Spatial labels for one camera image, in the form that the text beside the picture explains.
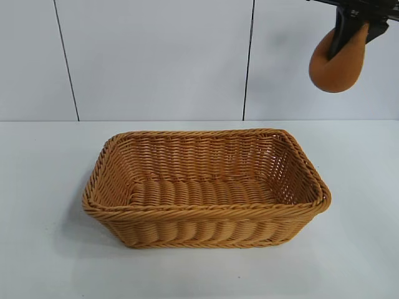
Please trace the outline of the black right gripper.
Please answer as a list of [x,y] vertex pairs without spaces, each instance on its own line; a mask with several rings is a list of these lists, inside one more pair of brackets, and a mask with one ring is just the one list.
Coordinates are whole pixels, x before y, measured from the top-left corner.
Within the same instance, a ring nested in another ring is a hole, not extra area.
[[335,28],[328,52],[333,59],[345,45],[347,20],[361,24],[369,22],[367,43],[386,33],[388,20],[398,22],[398,1],[318,0],[336,6]]

